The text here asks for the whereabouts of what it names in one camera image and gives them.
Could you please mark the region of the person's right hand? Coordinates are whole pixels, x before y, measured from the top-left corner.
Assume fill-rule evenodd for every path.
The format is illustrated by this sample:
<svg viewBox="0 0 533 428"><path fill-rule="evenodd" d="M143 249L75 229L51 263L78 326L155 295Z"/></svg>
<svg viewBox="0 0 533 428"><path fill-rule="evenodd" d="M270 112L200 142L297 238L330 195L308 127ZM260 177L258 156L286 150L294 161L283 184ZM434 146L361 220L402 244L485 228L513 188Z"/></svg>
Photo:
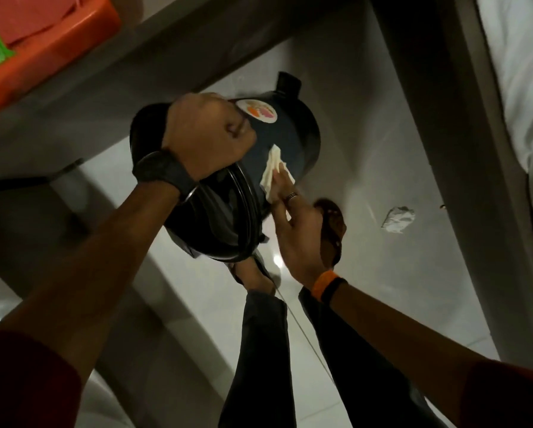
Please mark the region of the person's right hand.
<svg viewBox="0 0 533 428"><path fill-rule="evenodd" d="M311 290L317 278L327 271L320 254L322 215L300 196L303 208L299 218L289 228L275 230L286 268L297 282Z"/></svg>

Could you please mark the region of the person's left hand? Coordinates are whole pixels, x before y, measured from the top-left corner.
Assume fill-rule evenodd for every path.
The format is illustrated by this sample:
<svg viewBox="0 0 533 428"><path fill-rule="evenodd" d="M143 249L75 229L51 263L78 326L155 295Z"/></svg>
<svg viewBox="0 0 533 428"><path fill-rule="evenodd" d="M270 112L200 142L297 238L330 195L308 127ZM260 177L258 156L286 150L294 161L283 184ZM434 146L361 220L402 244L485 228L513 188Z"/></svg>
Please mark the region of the person's left hand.
<svg viewBox="0 0 533 428"><path fill-rule="evenodd" d="M162 148L169 150L195 181L240 161L247 153L220 151L220 97L188 93L168 110Z"/></svg>

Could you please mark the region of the white tissue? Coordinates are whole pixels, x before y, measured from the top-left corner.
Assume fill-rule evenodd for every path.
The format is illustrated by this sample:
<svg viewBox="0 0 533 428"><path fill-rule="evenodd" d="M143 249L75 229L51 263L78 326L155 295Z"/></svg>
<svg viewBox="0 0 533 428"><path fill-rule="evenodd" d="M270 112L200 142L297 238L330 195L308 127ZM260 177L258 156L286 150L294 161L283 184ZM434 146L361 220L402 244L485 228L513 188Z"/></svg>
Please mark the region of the white tissue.
<svg viewBox="0 0 533 428"><path fill-rule="evenodd" d="M286 173L288 183L273 183L275 173ZM271 213L271 205L283 199L283 194L290 194L296 180L290 172L287 163L282 159L279 146L273 145L268 152L265 169L259 181L260 219L265 221Z"/></svg>
<svg viewBox="0 0 533 428"><path fill-rule="evenodd" d="M388 212L381 228L392 234L401 234L414 222L415 217L416 213L413 209L408 207L394 207Z"/></svg>

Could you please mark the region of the person's right forearm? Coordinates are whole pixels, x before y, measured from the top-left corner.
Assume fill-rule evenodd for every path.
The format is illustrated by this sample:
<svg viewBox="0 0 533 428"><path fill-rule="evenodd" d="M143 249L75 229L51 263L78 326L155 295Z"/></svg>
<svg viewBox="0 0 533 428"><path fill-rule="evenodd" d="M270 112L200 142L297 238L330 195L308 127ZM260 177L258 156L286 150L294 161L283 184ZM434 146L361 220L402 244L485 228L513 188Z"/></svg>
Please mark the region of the person's right forearm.
<svg viewBox="0 0 533 428"><path fill-rule="evenodd" d="M492 360L337 278L321 301L458 428L533 428L533 371Z"/></svg>

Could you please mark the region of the person's left forearm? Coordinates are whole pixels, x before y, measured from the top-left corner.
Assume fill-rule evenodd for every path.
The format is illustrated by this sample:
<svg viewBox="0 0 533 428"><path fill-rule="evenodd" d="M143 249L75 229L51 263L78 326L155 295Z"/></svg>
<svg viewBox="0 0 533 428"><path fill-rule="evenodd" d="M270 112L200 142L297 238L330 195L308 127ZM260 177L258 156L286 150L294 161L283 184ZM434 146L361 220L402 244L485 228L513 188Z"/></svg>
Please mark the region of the person's left forearm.
<svg viewBox="0 0 533 428"><path fill-rule="evenodd" d="M0 321L0 428L73 428L118 304L177 188L137 185L52 275Z"/></svg>

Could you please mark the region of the brown sandal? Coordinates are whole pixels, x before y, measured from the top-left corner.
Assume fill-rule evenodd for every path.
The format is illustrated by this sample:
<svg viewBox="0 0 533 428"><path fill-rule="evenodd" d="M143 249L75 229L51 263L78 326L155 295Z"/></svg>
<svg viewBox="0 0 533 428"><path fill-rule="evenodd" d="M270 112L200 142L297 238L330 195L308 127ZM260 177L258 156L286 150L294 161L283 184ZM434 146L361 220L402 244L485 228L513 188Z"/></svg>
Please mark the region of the brown sandal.
<svg viewBox="0 0 533 428"><path fill-rule="evenodd" d="M275 296L280 279L271 275L258 250L242 261L225 263L233 279L248 292Z"/></svg>
<svg viewBox="0 0 533 428"><path fill-rule="evenodd" d="M313 205L322 215L321 259L326 268L334 269L341 260L342 240L347 226L341 209L332 200L320 198Z"/></svg>

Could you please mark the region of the black wristwatch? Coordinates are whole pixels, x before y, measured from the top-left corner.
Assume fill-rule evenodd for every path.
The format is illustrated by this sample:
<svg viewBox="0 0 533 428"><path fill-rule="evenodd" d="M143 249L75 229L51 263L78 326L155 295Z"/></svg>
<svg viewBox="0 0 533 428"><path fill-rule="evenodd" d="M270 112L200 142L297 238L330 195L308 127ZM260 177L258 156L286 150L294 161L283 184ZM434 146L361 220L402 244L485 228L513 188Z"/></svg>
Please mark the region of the black wristwatch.
<svg viewBox="0 0 533 428"><path fill-rule="evenodd" d="M189 201L199 187L184 165L168 150L147 154L134 164L132 174L137 182L163 181L174 186L179 191L180 203Z"/></svg>

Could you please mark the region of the orange and black wristband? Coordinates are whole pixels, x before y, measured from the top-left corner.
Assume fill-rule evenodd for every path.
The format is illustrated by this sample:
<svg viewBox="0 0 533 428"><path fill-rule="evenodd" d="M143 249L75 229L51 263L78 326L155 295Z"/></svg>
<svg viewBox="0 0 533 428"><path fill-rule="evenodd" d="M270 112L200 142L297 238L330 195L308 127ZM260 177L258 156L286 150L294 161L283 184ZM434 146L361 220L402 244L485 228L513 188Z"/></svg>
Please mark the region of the orange and black wristband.
<svg viewBox="0 0 533 428"><path fill-rule="evenodd" d="M311 289L311 295L321 304L330 307L336 292L343 285L348 285L348 281L334 270L328 270L317 278Z"/></svg>

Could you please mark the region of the crumpled white tissue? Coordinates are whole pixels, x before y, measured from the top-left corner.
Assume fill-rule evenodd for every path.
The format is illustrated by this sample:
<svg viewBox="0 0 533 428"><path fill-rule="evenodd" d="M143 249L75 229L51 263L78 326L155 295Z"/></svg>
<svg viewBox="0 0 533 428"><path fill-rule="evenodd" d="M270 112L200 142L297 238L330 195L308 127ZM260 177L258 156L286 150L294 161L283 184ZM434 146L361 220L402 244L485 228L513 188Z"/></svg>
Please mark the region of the crumpled white tissue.
<svg viewBox="0 0 533 428"><path fill-rule="evenodd" d="M401 234L414 222L415 217L416 213L413 209L408 207L394 207L388 212L381 228L392 234Z"/></svg>

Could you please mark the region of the person's left leg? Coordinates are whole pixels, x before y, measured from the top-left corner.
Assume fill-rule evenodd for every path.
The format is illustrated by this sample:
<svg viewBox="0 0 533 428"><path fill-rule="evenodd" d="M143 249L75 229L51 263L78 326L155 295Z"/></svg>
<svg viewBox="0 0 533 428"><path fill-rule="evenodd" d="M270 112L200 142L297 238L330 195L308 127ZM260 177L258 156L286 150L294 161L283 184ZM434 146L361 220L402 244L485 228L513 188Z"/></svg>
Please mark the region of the person's left leg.
<svg viewBox="0 0 533 428"><path fill-rule="evenodd" d="M287 312L274 295L248 291L239 359L218 428L296 428Z"/></svg>

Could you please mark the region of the person's leg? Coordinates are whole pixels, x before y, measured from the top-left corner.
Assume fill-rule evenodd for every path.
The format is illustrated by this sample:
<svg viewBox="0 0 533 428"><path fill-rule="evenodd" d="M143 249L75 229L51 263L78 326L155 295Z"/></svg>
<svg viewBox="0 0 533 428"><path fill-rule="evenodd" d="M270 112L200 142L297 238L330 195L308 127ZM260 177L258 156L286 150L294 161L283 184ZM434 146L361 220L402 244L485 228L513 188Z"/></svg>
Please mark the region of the person's leg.
<svg viewBox="0 0 533 428"><path fill-rule="evenodd" d="M218 428L296 428L287 312L274 295L248 291L239 359Z"/></svg>
<svg viewBox="0 0 533 428"><path fill-rule="evenodd" d="M413 383L332 309L305 287L299 301L353 428L448 428Z"/></svg>

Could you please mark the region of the person's right leg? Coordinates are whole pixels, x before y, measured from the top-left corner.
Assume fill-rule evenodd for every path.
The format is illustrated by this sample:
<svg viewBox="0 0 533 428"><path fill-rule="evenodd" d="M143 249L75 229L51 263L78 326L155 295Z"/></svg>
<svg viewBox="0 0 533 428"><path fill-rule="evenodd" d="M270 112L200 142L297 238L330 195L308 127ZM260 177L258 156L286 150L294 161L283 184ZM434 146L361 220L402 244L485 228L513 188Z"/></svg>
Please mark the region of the person's right leg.
<svg viewBox="0 0 533 428"><path fill-rule="evenodd" d="M448 428L413 383L332 309L305 287L299 301L353 428Z"/></svg>

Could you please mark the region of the orange plastic tray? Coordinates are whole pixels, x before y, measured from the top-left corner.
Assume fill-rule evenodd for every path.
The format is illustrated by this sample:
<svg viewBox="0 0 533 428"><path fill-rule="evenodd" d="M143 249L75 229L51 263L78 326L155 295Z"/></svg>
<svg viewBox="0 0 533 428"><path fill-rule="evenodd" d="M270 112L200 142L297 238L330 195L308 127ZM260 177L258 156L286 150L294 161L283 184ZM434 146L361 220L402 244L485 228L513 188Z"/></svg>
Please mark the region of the orange plastic tray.
<svg viewBox="0 0 533 428"><path fill-rule="evenodd" d="M0 111L116 35L121 20L111 0L82 0L51 28L16 45L0 63Z"/></svg>

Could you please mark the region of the pink packet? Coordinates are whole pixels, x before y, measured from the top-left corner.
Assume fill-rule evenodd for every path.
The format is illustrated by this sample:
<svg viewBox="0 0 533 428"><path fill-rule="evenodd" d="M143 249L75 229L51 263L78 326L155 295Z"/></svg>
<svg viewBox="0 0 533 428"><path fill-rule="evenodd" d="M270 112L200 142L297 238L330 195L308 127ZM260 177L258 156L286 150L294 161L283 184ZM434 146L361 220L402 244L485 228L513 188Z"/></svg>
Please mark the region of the pink packet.
<svg viewBox="0 0 533 428"><path fill-rule="evenodd" d="M12 46L60 23L90 0L0 0L0 38Z"/></svg>

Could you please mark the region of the white cloth sheet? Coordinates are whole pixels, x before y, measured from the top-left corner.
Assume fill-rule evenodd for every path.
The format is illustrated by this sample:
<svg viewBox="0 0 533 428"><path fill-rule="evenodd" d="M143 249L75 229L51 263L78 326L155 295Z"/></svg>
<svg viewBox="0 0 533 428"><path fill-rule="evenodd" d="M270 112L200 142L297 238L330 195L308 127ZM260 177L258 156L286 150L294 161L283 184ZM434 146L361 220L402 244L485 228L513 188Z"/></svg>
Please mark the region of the white cloth sheet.
<svg viewBox="0 0 533 428"><path fill-rule="evenodd" d="M533 207L533 0L477 0L506 126Z"/></svg>

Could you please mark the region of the grey frame beam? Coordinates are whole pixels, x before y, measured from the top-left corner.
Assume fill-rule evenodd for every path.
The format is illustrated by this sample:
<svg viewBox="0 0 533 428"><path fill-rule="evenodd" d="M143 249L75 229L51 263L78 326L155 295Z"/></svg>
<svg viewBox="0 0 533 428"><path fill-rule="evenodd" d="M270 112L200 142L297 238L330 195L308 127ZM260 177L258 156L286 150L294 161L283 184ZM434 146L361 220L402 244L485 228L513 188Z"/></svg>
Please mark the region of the grey frame beam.
<svg viewBox="0 0 533 428"><path fill-rule="evenodd" d="M370 0L502 361L533 369L533 209L477 0Z"/></svg>

